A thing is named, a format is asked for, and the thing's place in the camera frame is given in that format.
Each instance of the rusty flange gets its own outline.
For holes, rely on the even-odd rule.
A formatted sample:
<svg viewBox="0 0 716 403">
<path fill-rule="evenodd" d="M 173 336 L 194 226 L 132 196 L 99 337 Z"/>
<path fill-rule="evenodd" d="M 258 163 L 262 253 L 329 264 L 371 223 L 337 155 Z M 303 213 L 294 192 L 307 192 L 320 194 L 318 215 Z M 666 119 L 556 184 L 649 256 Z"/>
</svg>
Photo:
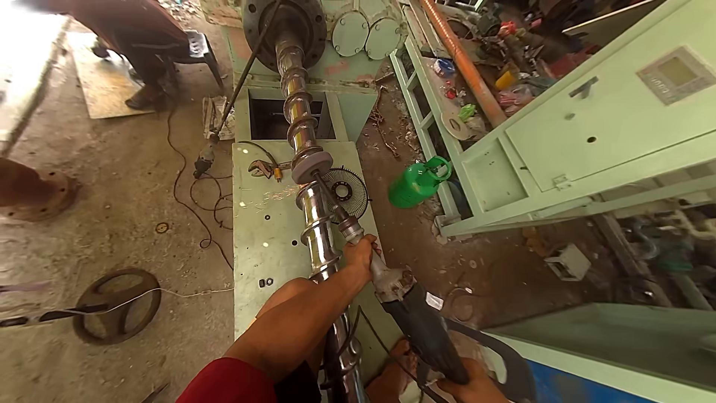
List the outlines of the rusty flange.
<svg viewBox="0 0 716 403">
<path fill-rule="evenodd" d="M 42 221 L 52 218 L 72 205 L 77 195 L 77 182 L 58 171 L 38 169 L 39 178 L 52 185 L 52 192 L 43 204 L 0 207 L 0 215 L 22 221 Z"/>
<path fill-rule="evenodd" d="M 139 277 L 142 282 L 119 291 L 103 292 L 101 290 L 104 284 L 122 276 Z M 105 334 L 97 335 L 87 329 L 85 316 L 75 316 L 72 319 L 74 332 L 87 343 L 99 345 L 121 343 L 133 337 L 147 327 L 157 313 L 157 310 L 159 310 L 161 291 L 156 290 L 147 294 L 146 298 L 151 298 L 149 310 L 145 313 L 144 317 L 142 317 L 141 321 L 131 329 L 126 329 L 125 326 L 127 324 L 127 314 L 130 312 L 134 301 L 124 305 L 122 304 L 155 288 L 159 288 L 157 278 L 141 269 L 130 268 L 106 274 L 92 283 L 77 301 L 78 307 L 89 305 L 107 306 L 108 312 L 96 315 L 105 330 Z"/>
</svg>

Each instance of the hand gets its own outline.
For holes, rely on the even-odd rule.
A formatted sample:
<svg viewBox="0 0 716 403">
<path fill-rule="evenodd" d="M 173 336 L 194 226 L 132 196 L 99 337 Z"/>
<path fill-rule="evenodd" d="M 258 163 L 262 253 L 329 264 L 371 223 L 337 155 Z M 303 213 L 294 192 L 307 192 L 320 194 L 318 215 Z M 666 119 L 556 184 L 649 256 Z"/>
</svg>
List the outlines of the hand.
<svg viewBox="0 0 716 403">
<path fill-rule="evenodd" d="M 378 249 L 378 244 L 375 243 L 377 238 L 375 235 L 368 234 L 358 241 L 356 245 L 348 242 L 343 247 L 343 256 L 346 257 L 346 267 L 355 266 L 362 272 L 367 273 L 367 278 L 370 280 L 370 262 L 373 260 L 373 250 L 380 255 L 382 251 Z"/>
<path fill-rule="evenodd" d="M 437 385 L 447 393 L 453 395 L 456 400 L 464 403 L 508 403 L 505 396 L 497 389 L 495 383 L 485 373 L 485 369 L 473 359 L 465 357 L 463 360 L 465 369 L 468 370 L 470 383 L 458 385 L 447 379 L 437 381 Z"/>
</svg>

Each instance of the green cylinder valve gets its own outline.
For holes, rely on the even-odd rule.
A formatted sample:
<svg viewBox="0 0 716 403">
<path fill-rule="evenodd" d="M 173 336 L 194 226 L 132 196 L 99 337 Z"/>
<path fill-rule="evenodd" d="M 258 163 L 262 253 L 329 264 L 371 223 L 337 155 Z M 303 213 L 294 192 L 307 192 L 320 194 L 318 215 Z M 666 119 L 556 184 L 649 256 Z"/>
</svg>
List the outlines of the green cylinder valve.
<svg viewBox="0 0 716 403">
<path fill-rule="evenodd" d="M 446 169 L 439 175 L 443 166 Z M 450 162 L 440 156 L 434 156 L 426 163 L 414 163 L 390 184 L 388 200 L 401 209 L 415 207 L 435 194 L 440 183 L 447 181 L 452 172 Z"/>
</svg>

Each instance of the door handle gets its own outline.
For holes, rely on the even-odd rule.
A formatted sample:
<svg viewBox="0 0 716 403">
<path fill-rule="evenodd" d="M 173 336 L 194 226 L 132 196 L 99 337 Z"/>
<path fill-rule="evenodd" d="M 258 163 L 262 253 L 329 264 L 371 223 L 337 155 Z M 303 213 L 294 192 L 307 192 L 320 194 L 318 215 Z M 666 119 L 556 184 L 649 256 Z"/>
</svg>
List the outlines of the door handle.
<svg viewBox="0 0 716 403">
<path fill-rule="evenodd" d="M 573 90 L 571 93 L 569 93 L 569 97 L 574 98 L 577 95 L 581 94 L 581 99 L 587 98 L 589 96 L 591 86 L 596 84 L 598 81 L 599 81 L 599 78 L 597 76 L 590 78 L 587 82 L 578 86 L 575 90 Z"/>
</svg>

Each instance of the dirty floor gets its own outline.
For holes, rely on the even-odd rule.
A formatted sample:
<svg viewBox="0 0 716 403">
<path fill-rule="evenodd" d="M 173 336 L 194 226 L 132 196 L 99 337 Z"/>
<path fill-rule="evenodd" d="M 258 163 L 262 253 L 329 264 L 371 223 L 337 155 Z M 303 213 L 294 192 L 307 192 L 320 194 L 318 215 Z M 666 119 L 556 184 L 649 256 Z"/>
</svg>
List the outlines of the dirty floor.
<svg viewBox="0 0 716 403">
<path fill-rule="evenodd" d="M 194 13 L 182 23 L 208 35 L 223 72 L 230 73 L 217 27 Z M 77 24 L 70 29 L 84 31 Z M 217 95 L 218 88 L 202 65 L 179 70 L 181 91 L 171 140 L 188 163 L 177 194 L 193 205 L 191 164 L 204 144 L 201 99 Z M 389 265 L 409 265 L 428 290 L 447 299 L 445 315 L 482 328 L 605 298 L 603 282 L 558 280 L 525 246 L 520 230 L 441 245 L 431 232 L 439 205 L 423 204 L 419 214 L 391 207 L 387 186 L 416 155 L 396 137 L 402 115 L 400 92 L 395 82 L 386 85 L 389 92 L 380 102 L 386 116 L 382 127 L 393 129 L 394 133 L 386 130 L 388 140 L 395 143 L 400 159 L 392 157 L 370 124 L 358 147 Z M 181 294 L 232 286 L 231 269 L 217 246 L 200 247 L 206 230 L 173 198 L 183 161 L 167 143 L 167 117 L 165 111 L 90 120 L 72 56 L 60 52 L 44 99 L 10 157 L 63 171 L 77 178 L 82 188 L 74 206 L 59 217 L 36 224 L 0 222 L 0 284 L 50 282 L 44 291 L 0 295 L 0 318 L 71 307 L 94 280 L 126 267 L 150 271 L 163 288 Z M 221 145 L 212 168 L 215 176 L 231 174 L 228 150 L 229 144 Z M 223 194 L 231 191 L 230 179 L 220 183 Z M 193 196 L 201 206 L 211 207 L 218 192 L 211 181 L 200 181 Z M 211 212 L 194 210 L 232 261 L 231 231 L 220 228 Z M 230 217 L 230 209 L 218 212 L 220 220 Z M 168 223 L 169 231 L 159 234 L 155 228 L 162 222 Z M 388 226 L 391 222 L 399 224 Z M 539 233 L 550 245 L 575 242 L 592 260 L 595 272 L 606 273 L 604 278 L 613 274 L 608 253 L 586 220 L 541 227 Z M 456 287 L 471 288 L 473 295 Z M 3 329 L 0 403 L 141 402 L 164 383 L 169 386 L 155 401 L 173 402 L 196 372 L 231 344 L 232 322 L 230 292 L 191 298 L 163 293 L 153 322 L 138 336 L 114 346 L 85 344 L 75 336 L 70 320 Z"/>
<path fill-rule="evenodd" d="M 385 63 L 382 77 L 392 71 Z M 437 197 L 415 209 L 398 209 L 387 201 L 390 183 L 416 159 L 424 160 L 405 110 L 395 77 L 386 78 L 378 109 L 385 140 L 396 147 L 398 158 L 384 144 L 376 127 L 366 124 L 357 145 L 363 174 L 387 264 L 410 266 L 426 288 L 445 299 L 443 315 L 489 328 L 521 318 L 611 298 L 616 270 L 601 235 L 588 219 L 575 219 L 537 229 L 546 250 L 574 242 L 592 262 L 581 282 L 559 280 L 543 257 L 526 245 L 521 229 L 473 235 L 443 245 L 432 222 L 442 214 Z M 472 290 L 472 295 L 465 291 Z"/>
</svg>

